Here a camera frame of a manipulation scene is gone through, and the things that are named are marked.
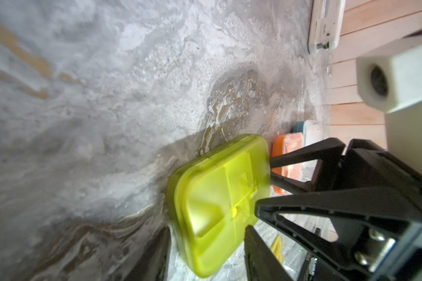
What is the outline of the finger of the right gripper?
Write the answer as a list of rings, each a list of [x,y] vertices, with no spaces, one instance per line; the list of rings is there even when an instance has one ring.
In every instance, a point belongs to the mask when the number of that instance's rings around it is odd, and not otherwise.
[[[262,199],[256,216],[300,244],[316,281],[422,281],[422,194],[368,187]]]
[[[294,152],[270,158],[270,167],[284,167],[301,164],[298,179],[292,179],[272,171],[270,182],[289,194],[324,192],[332,189],[341,168],[342,152],[345,144],[338,138],[327,138]]]

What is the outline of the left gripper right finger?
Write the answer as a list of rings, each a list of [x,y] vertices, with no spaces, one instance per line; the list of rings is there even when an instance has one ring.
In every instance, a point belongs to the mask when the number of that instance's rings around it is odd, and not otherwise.
[[[245,264],[248,281],[292,281],[253,226],[245,229]]]

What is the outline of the blue pillbox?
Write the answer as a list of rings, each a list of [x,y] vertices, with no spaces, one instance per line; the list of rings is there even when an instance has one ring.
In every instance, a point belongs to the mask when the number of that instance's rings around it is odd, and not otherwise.
[[[302,133],[304,146],[310,146],[324,140],[324,126],[313,120],[300,121],[293,127],[294,133]]]

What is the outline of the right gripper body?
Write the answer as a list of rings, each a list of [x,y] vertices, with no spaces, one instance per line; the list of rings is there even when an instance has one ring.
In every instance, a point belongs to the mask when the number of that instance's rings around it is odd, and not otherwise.
[[[334,178],[318,210],[338,233],[317,240],[319,260],[348,281],[422,280],[422,175],[368,140],[316,147],[320,174],[329,166]]]

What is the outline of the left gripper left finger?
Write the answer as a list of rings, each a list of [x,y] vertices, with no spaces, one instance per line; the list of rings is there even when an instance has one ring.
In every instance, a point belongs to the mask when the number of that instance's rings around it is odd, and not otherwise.
[[[166,281],[171,252],[171,232],[169,227],[162,228],[145,248],[125,281]]]

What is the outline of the green lid white pillbox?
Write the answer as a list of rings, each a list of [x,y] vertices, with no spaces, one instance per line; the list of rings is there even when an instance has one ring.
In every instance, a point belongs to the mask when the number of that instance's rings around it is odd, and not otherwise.
[[[254,226],[256,201],[270,196],[266,140],[245,134],[179,167],[165,200],[180,255],[197,276],[214,275]]]

